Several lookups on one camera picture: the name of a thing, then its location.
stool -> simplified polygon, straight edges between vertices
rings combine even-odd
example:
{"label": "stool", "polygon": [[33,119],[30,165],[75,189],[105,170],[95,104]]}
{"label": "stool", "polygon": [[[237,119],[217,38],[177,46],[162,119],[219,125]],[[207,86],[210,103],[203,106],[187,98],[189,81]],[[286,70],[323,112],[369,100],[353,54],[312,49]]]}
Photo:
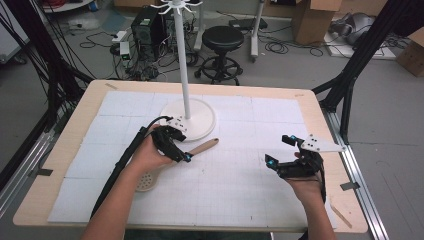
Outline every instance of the stool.
{"label": "stool", "polygon": [[237,75],[243,73],[240,65],[231,58],[226,57],[228,52],[238,49],[244,42],[243,34],[229,26],[211,27],[202,35],[203,44],[213,50],[218,56],[206,59],[200,68],[194,72],[196,78],[200,78],[201,73],[212,79],[211,84],[216,81],[234,79],[237,86],[240,86]]}

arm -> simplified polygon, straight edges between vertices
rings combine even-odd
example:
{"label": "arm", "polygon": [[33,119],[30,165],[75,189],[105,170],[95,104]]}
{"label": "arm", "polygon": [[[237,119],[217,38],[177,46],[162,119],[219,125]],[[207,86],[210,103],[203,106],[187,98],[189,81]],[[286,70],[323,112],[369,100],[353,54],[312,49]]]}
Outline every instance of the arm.
{"label": "arm", "polygon": [[88,223],[81,239],[121,240],[125,232],[134,191],[140,177],[155,168],[171,163],[162,156],[148,136],[122,170],[111,191]]}
{"label": "arm", "polygon": [[302,203],[308,220],[309,240],[334,240],[333,227],[321,197],[321,183],[317,177],[286,180]]}

wheel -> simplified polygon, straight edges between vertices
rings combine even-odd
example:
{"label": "wheel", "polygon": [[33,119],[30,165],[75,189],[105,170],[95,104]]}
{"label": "wheel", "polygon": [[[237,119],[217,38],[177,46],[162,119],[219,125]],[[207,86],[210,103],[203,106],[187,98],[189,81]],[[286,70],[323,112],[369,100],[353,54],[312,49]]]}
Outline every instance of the wheel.
{"label": "wheel", "polygon": [[200,73],[200,71],[195,71],[194,72],[194,77],[195,78],[200,78],[200,76],[201,76],[202,74]]}

cardboard box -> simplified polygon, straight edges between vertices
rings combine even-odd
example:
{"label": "cardboard box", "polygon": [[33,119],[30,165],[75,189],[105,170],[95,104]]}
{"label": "cardboard box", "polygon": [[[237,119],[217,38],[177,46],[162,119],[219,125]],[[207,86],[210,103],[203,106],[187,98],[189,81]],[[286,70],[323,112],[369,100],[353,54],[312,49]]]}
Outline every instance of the cardboard box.
{"label": "cardboard box", "polygon": [[[344,0],[340,9],[336,13],[337,18],[343,17],[346,13],[362,12],[370,16],[377,16],[386,4],[387,0]],[[271,4],[270,0],[265,1],[262,14],[270,17],[292,18],[296,7]]]}
{"label": "cardboard box", "polygon": [[144,5],[162,5],[160,0],[114,0],[116,7],[137,7]]}
{"label": "cardboard box", "polygon": [[424,77],[424,27],[409,36],[411,43],[396,61],[416,77]]}
{"label": "cardboard box", "polygon": [[320,45],[341,3],[342,0],[303,0],[297,4],[291,22],[294,41]]}

grid paper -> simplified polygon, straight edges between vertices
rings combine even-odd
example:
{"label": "grid paper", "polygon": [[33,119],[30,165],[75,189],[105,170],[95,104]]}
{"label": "grid paper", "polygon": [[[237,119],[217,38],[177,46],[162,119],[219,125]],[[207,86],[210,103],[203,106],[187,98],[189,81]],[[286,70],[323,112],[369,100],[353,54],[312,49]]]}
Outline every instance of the grid paper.
{"label": "grid paper", "polygon": [[[180,94],[111,91],[71,163],[49,222],[85,223],[115,163],[141,126]],[[212,149],[162,171],[148,192],[136,192],[129,224],[299,229],[307,226],[291,187],[265,165],[265,153],[293,161],[297,148],[281,136],[308,135],[296,100],[192,95],[214,109],[217,124],[204,139],[177,143],[183,151],[219,138]],[[326,204],[335,226],[329,201]]]}

